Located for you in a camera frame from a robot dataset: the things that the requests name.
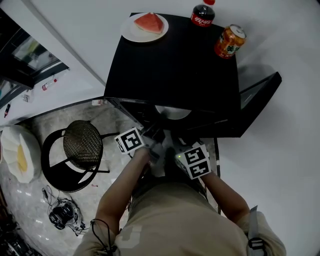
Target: person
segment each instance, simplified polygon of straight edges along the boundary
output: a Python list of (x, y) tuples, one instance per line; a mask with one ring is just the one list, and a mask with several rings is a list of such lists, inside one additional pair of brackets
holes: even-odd
[[(219, 215), (208, 203), (203, 186), (184, 173), (178, 175), (169, 158), (165, 177), (150, 178), (147, 172), (141, 178), (150, 161), (149, 150), (135, 151), (101, 198), (92, 228), (75, 256), (247, 255), (250, 209), (246, 201), (213, 172), (201, 176), (226, 217)], [(120, 230), (119, 221), (131, 198), (128, 221)], [(286, 255), (263, 213), (257, 212), (257, 222), (268, 255)]]

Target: red label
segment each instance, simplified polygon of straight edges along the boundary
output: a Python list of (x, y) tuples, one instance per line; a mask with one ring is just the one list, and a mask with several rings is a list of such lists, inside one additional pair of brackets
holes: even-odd
[(199, 27), (209, 27), (213, 21), (213, 19), (203, 19), (192, 13), (191, 21)]

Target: person's arm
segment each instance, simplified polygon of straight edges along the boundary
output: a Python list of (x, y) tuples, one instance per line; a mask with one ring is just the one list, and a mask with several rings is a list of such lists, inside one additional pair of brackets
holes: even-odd
[(106, 222), (115, 235), (119, 233), (119, 221), (126, 210), (132, 191), (149, 161), (149, 150), (144, 147), (138, 149), (99, 202), (95, 218)]
[(201, 177), (225, 216), (237, 223), (250, 212), (247, 202), (213, 172)]

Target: cola bottle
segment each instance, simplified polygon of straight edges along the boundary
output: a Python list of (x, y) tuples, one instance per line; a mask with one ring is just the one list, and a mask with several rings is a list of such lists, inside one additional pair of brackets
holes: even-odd
[(203, 0), (202, 4), (194, 7), (191, 21), (199, 27), (210, 27), (212, 21), (214, 20), (216, 14), (212, 8), (216, 0)]

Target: khaki shirt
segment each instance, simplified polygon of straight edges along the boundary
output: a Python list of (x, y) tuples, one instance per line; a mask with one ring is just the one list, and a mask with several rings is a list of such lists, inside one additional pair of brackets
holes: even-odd
[[(280, 239), (265, 216), (257, 213), (259, 236), (269, 255), (286, 255)], [(113, 255), (121, 256), (239, 256), (247, 255), (249, 215), (237, 224), (217, 214), (202, 195), (182, 183), (160, 184), (131, 204), (129, 220), (111, 243)], [(97, 222), (94, 231), (105, 245), (108, 229)], [(75, 256), (104, 255), (92, 229), (86, 233)]]

